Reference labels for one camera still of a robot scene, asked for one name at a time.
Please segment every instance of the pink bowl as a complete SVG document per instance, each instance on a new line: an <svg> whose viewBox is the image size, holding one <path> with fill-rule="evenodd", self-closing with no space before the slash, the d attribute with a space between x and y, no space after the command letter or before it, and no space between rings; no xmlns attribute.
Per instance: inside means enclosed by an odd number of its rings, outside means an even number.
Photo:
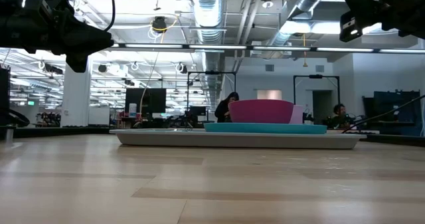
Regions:
<svg viewBox="0 0 425 224"><path fill-rule="evenodd" d="M303 112L304 106L294 105L294 111L292 111L290 124L303 124Z"/></svg>
<svg viewBox="0 0 425 224"><path fill-rule="evenodd" d="M228 105L232 122L289 124L294 104L283 100L242 100Z"/></svg>

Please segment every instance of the black hair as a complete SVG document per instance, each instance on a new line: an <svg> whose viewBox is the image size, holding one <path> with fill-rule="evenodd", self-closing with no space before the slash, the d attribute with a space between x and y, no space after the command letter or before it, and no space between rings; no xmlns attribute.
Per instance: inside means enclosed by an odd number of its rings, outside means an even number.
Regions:
<svg viewBox="0 0 425 224"><path fill-rule="evenodd" d="M238 94L237 92L231 92L231 93L227 96L227 98L226 98L225 100L223 100L223 101L225 101L226 103L228 103L228 101L229 101L231 98L235 98L235 99L236 99L236 101L238 101L238 100L239 100L239 94Z"/></svg>
<svg viewBox="0 0 425 224"><path fill-rule="evenodd" d="M344 108L345 108L344 104L337 104L337 105L335 105L335 106L333 107L333 113L334 113L334 114L339 114L339 111L340 111L340 109L341 109L342 107L344 107Z"/></svg>

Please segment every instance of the pink box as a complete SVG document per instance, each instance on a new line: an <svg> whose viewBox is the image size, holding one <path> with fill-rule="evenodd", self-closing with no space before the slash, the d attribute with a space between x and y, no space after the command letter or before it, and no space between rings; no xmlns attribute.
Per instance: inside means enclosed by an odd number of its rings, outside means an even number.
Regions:
<svg viewBox="0 0 425 224"><path fill-rule="evenodd" d="M232 122L289 124L294 104L283 100L241 100L228 105Z"/></svg>

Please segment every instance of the wooden floor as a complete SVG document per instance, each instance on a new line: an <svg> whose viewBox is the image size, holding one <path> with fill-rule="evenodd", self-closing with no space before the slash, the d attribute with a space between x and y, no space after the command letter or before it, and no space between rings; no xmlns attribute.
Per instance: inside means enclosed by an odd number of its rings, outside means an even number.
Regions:
<svg viewBox="0 0 425 224"><path fill-rule="evenodd" d="M0 144L0 224L424 224L425 149L121 146L112 135Z"/></svg>

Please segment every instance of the teal tray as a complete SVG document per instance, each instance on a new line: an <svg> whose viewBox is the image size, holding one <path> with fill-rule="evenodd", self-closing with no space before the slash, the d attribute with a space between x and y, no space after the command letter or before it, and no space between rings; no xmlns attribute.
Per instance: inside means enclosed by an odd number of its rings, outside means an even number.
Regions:
<svg viewBox="0 0 425 224"><path fill-rule="evenodd" d="M207 132L255 133L255 134L325 134L327 126L310 124L204 124Z"/></svg>

